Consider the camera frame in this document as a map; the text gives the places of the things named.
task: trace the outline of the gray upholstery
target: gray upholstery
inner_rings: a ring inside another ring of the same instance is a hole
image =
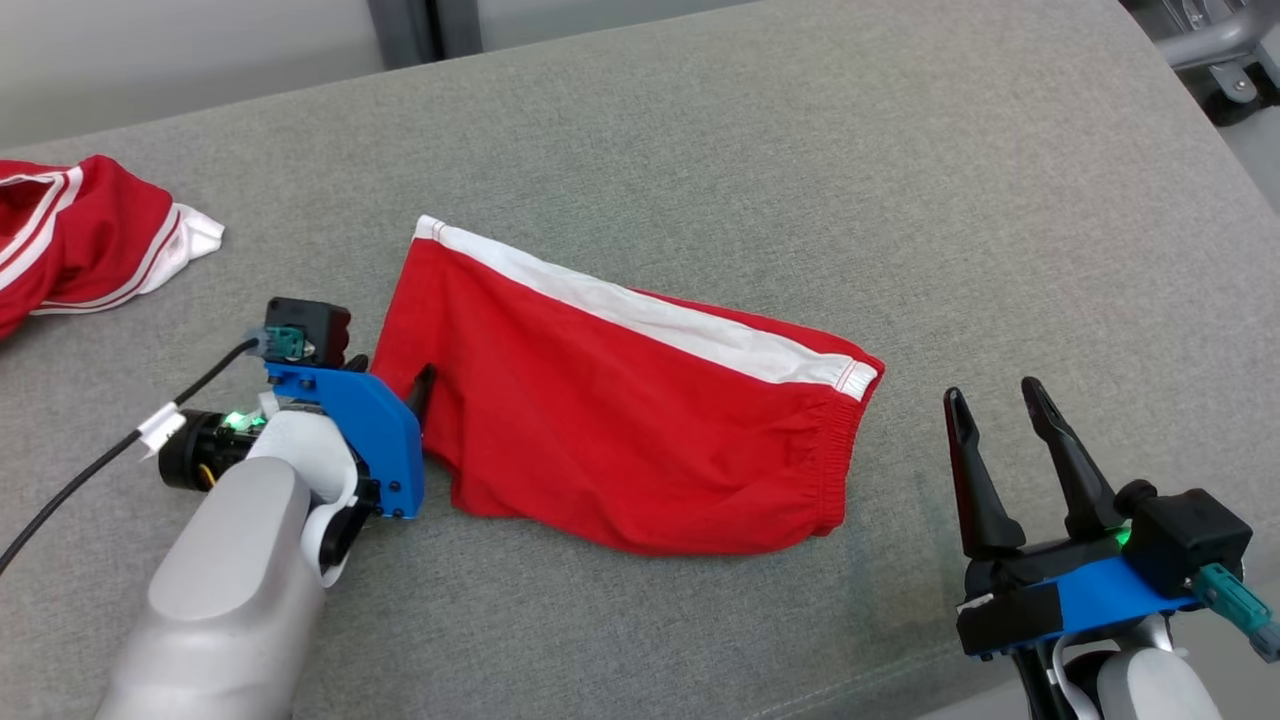
[[[367,532],[297,717],[906,717],[1011,674],[960,653],[942,392],[1006,506],[1061,537],[1042,378],[1115,483],[1203,484],[1280,546],[1280,222],[1114,0],[762,3],[232,105],[104,152],[229,227],[159,292],[0,345],[0,528],[271,295],[371,348],[419,213],[888,364],[849,518],[772,556],[652,560],[454,511]],[[238,363],[193,405],[250,406]],[[0,578],[0,715],[92,711],[200,497],[110,465]]]

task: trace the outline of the black cable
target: black cable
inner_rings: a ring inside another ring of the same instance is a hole
[[[239,357],[241,354],[243,354],[246,350],[252,350],[253,347],[257,347],[257,343],[259,343],[257,338],[250,338],[237,345],[234,350],[228,352],[221,360],[218,361],[216,365],[214,365],[207,373],[201,375],[198,380],[191,383],[191,387],[178,393],[178,397],[173,400],[174,405],[182,405],[183,402],[191,400],[192,396],[195,396],[197,392],[201,391],[201,388],[209,384],[209,380],[218,377],[219,373],[225,370],[227,366],[230,365],[237,357]],[[113,445],[111,450],[104,452],[101,457],[90,462],[88,468],[84,468],[83,470],[81,470],[78,475],[72,478],[72,482],[67,483],[67,487],[58,491],[58,495],[55,495],[52,500],[46,502],[45,506],[40,509],[40,512],[36,512],[36,516],[32,518],[29,523],[27,523],[27,527],[23,528],[20,533],[18,533],[18,537],[14,538],[12,543],[9,543],[9,547],[5,548],[4,555],[0,555],[0,575],[3,575],[4,571],[9,568],[9,564],[13,562],[13,559],[17,557],[22,547],[27,544],[27,541],[31,539],[31,536],[36,534],[36,530],[38,530],[40,527],[45,524],[45,520],[47,520],[49,516],[52,515],[54,511],[63,505],[63,502],[67,502],[67,498],[70,497],[73,492],[78,491],[81,486],[83,486],[86,482],[88,482],[90,478],[93,477],[95,473],[101,470],[111,460],[115,460],[118,455],[124,452],[127,447],[133,445],[141,437],[142,432],[134,428],[133,430],[129,432],[129,434],[120,438],[120,442]]]
[[[246,340],[244,342],[237,345],[234,350],[232,350],[230,352],[228,352],[221,360],[218,361],[216,365],[214,365],[212,368],[209,369],[207,373],[205,373],[204,375],[201,375],[198,380],[191,383],[191,387],[188,387],[187,389],[179,392],[178,397],[173,398],[173,404],[174,405],[182,405],[183,402],[187,402],[188,400],[191,400],[197,392],[200,392],[201,389],[204,389],[204,387],[206,384],[209,384],[209,380],[216,378],[219,373],[221,373],[223,370],[225,370],[227,365],[230,365],[232,363],[234,363],[236,359],[239,357],[246,350],[252,350],[255,347],[257,347],[257,338],[256,337],[251,337],[251,338]]]

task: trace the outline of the red shorts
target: red shorts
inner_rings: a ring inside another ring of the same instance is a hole
[[[151,292],[221,234],[110,158],[0,160],[0,340],[28,314],[97,313]]]
[[[759,553],[845,518],[884,365],[819,331],[612,283],[419,220],[372,373],[436,366],[453,503],[645,555]]]

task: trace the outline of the teal connector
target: teal connector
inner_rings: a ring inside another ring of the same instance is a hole
[[[1249,592],[1230,570],[1217,562],[1201,568],[1192,592],[1204,607],[1226,618],[1244,633],[1263,660],[1280,661],[1280,624],[1271,621],[1267,603]]]
[[[244,334],[244,340],[248,338],[257,340],[257,347],[250,350],[250,355],[276,361],[302,360],[316,351],[301,329],[288,325],[259,325]]]

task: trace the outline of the red fabric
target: red fabric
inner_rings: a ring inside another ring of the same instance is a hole
[[[883,364],[838,337],[664,299]],[[690,355],[415,240],[372,373],[406,396],[439,375],[424,447],[453,475],[456,507],[532,518],[646,555],[759,553],[845,518],[859,402],[828,386],[773,384]]]
[[[140,269],[175,232],[172,208],[168,192],[102,155],[77,168],[0,160],[0,273],[13,275],[0,277],[0,340],[40,307],[134,295],[146,275]],[[51,237],[40,247],[45,231]]]

